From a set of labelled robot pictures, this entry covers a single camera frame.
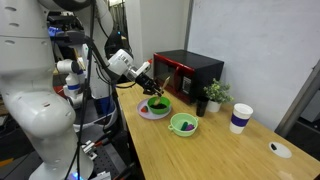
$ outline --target microwave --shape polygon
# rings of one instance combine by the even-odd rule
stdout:
[[[188,52],[173,50],[156,52],[154,60],[154,80],[162,85],[170,76],[166,90],[187,104],[194,103],[203,88],[220,80],[224,62]]]

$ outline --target cup with blue stripe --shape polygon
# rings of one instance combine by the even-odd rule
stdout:
[[[235,104],[230,122],[230,131],[235,134],[241,134],[252,113],[253,109],[250,106],[242,103]]]

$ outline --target bowl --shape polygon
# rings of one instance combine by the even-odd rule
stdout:
[[[158,97],[152,97],[148,100],[148,107],[150,111],[154,114],[164,114],[169,111],[169,107],[171,102],[168,98],[161,96],[160,103],[157,106],[154,106],[154,102],[157,100]]]
[[[187,122],[188,125],[192,124],[194,128],[190,131],[182,131],[181,128],[185,122]],[[173,131],[176,135],[182,137],[191,136],[197,128],[198,118],[187,113],[178,113],[172,116],[170,119],[170,125],[168,126],[170,131]]]

